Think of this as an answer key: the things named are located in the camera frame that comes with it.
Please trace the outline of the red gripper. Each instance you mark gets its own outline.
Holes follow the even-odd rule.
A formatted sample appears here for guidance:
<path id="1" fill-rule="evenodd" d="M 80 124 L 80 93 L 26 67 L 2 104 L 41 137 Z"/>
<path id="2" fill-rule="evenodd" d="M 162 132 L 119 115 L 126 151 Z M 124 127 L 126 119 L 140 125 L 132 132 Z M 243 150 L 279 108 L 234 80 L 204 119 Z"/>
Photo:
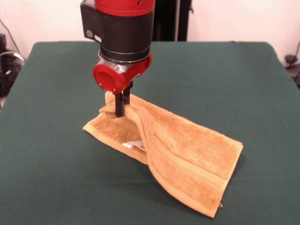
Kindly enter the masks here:
<path id="1" fill-rule="evenodd" d="M 115 94 L 115 116 L 124 116 L 124 104 L 130 104 L 130 90 L 133 80 L 141 76 L 152 63 L 152 54 L 137 63 L 117 64 L 101 54 L 99 61 L 93 69 L 93 76 L 98 86 Z"/>

